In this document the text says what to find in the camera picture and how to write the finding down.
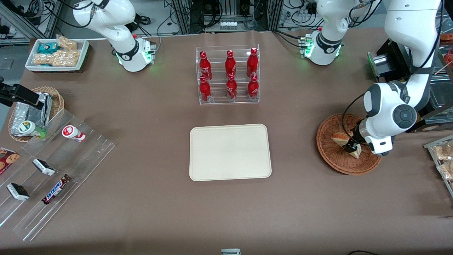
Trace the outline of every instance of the round wicker basket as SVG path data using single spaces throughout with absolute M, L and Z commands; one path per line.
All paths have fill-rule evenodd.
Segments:
M 64 99 L 58 93 L 58 91 L 52 87 L 38 87 L 32 89 L 33 92 L 42 92 L 42 93 L 48 93 L 49 95 L 52 96 L 52 110 L 50 112 L 50 119 L 52 119 L 61 109 L 64 108 Z M 8 132 L 10 133 L 10 136 L 18 141 L 18 142 L 28 142 L 32 138 L 31 136 L 26 136 L 26 137 L 16 137 L 11 135 L 11 126 L 13 125 L 13 120 L 14 120 L 14 112 L 11 114 L 10 120 L 8 122 Z
M 359 159 L 354 158 L 338 146 L 330 137 L 337 132 L 343 132 L 341 127 L 342 114 L 335 114 L 325 119 L 318 128 L 316 144 L 323 159 L 333 169 L 349 175 L 360 175 L 371 172 L 381 162 L 381 157 L 373 154 L 368 146 L 361 146 Z M 346 130 L 353 129 L 361 117 L 346 114 L 344 125 Z

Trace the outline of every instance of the table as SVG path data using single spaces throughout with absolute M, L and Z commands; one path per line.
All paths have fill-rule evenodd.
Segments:
M 96 40 L 82 74 L 25 71 L 22 85 L 58 89 L 67 110 L 117 146 L 34 241 L 0 229 L 0 254 L 451 254 L 452 199 L 423 149 L 449 132 L 399 135 L 358 177 L 335 172 L 316 148 L 318 125 L 373 83 L 366 53 L 385 39 L 383 29 L 352 29 L 338 59 L 317 66 L 272 33 L 171 37 L 139 73 Z M 260 44 L 260 103 L 200 106 L 195 48 L 239 44 Z M 350 113 L 365 116 L 361 103 Z M 268 128 L 269 178 L 189 178 L 192 128 L 251 123 Z M 6 129 L 0 141 L 23 145 Z

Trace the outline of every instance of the small bottle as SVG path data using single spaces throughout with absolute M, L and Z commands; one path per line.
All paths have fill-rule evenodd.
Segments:
M 253 47 L 250 50 L 250 56 L 247 60 L 247 77 L 250 77 L 252 74 L 256 74 L 258 70 L 258 56 L 256 53 L 258 53 L 258 49 Z
M 236 99 L 237 94 L 237 83 L 234 80 L 235 77 L 235 74 L 227 75 L 228 81 L 226 82 L 226 97 L 231 100 Z
M 226 52 L 225 73 L 227 78 L 229 74 L 236 75 L 236 60 L 234 60 L 233 51 L 230 49 Z
M 200 77 L 200 93 L 201 100 L 205 102 L 209 102 L 212 100 L 211 86 L 209 86 L 209 83 L 207 83 L 205 76 Z
M 77 129 L 77 127 L 73 125 L 67 125 L 61 131 L 61 134 L 69 139 L 72 139 L 76 142 L 83 142 L 86 139 L 86 135 L 84 132 L 81 132 Z
M 203 76 L 212 80 L 212 70 L 211 70 L 211 62 L 207 59 L 206 52 L 200 52 L 200 71 Z
M 258 89 L 260 85 L 258 84 L 258 76 L 256 74 L 252 74 L 250 79 L 251 81 L 249 82 L 247 89 L 247 98 L 254 101 L 258 98 Z

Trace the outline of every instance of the red bottle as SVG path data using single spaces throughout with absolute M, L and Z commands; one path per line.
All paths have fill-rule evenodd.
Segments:
M 252 74 L 251 81 L 249 82 L 249 87 L 247 89 L 247 98 L 250 100 L 255 100 L 258 97 L 258 88 L 260 85 L 258 84 L 258 76 L 256 74 Z
M 234 80 L 235 74 L 228 74 L 228 81 L 226 82 L 226 97 L 228 99 L 236 99 L 237 83 Z
M 200 71 L 203 76 L 212 80 L 212 70 L 211 70 L 211 62 L 206 57 L 206 52 L 200 52 Z
M 247 60 L 247 77 L 250 77 L 252 74 L 256 74 L 256 71 L 258 70 L 258 56 L 256 55 L 257 52 L 258 49 L 255 47 L 250 50 L 250 56 Z
M 211 86 L 209 86 L 209 83 L 207 83 L 206 77 L 204 76 L 200 77 L 200 93 L 203 101 L 209 102 L 212 100 Z
M 229 74 L 236 75 L 236 60 L 234 60 L 233 51 L 230 49 L 226 52 L 225 72 L 227 78 Z

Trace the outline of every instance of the acrylic display rack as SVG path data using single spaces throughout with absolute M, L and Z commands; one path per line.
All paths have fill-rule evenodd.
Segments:
M 87 137 L 82 143 L 61 135 L 66 125 L 73 125 Z M 21 157 L 0 176 L 0 226 L 13 230 L 23 240 L 32 240 L 63 206 L 75 190 L 90 176 L 115 146 L 82 120 L 62 109 L 44 127 L 48 130 L 44 139 L 32 138 L 17 152 Z M 32 163 L 35 159 L 46 161 L 56 172 L 47 176 Z M 72 180 L 48 204 L 43 199 L 55 184 L 68 174 Z M 9 183 L 23 185 L 30 198 L 16 200 L 6 186 Z
M 201 105 L 205 104 L 235 104 L 235 103 L 259 103 L 260 91 L 255 100 L 247 98 L 247 88 L 250 78 L 247 77 L 247 60 L 250 56 L 250 49 L 255 47 L 258 49 L 256 56 L 260 60 L 260 46 L 257 45 L 235 45 L 235 46 L 213 46 L 213 47 L 197 47 L 195 55 L 195 66 L 197 72 L 197 90 L 198 101 Z M 236 82 L 237 82 L 237 97 L 234 100 L 227 98 L 227 78 L 225 73 L 225 61 L 227 59 L 227 50 L 232 50 L 234 59 L 236 60 Z M 211 62 L 212 80 L 208 81 L 211 86 L 212 100 L 205 102 L 202 100 L 200 93 L 200 52 L 205 51 L 207 59 Z M 260 84 L 260 61 L 258 62 L 258 83 Z

